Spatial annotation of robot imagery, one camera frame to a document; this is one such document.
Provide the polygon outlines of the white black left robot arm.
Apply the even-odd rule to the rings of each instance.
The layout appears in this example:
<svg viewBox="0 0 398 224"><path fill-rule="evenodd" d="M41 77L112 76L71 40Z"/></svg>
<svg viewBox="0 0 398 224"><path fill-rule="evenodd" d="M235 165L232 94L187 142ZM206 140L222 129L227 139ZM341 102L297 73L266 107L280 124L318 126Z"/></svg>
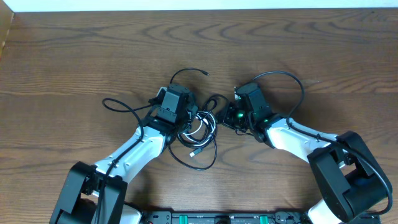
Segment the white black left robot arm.
<svg viewBox="0 0 398 224"><path fill-rule="evenodd" d="M161 155L197 113L192 100L162 100L139 118L135 133L93 165L77 162L60 192L51 223L139 223L142 213L125 203L129 183Z"/></svg>

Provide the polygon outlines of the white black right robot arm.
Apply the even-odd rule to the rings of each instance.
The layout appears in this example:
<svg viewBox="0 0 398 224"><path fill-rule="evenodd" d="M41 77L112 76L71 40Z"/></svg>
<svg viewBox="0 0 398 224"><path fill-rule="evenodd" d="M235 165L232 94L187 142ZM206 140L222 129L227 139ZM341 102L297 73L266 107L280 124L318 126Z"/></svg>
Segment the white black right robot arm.
<svg viewBox="0 0 398 224"><path fill-rule="evenodd" d="M391 182L358 133L322 133L266 105L231 103L216 118L309 164L322 195L307 211L311 223L349 223L361 215L380 216L391 210Z"/></svg>

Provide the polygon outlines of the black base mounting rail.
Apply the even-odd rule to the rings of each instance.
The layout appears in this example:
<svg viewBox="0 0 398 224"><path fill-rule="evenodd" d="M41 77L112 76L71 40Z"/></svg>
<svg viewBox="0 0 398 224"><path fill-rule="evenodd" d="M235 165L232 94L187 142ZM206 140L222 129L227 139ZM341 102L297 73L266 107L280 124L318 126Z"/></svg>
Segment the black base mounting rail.
<svg viewBox="0 0 398 224"><path fill-rule="evenodd" d="M311 224L306 213L144 212L139 224Z"/></svg>

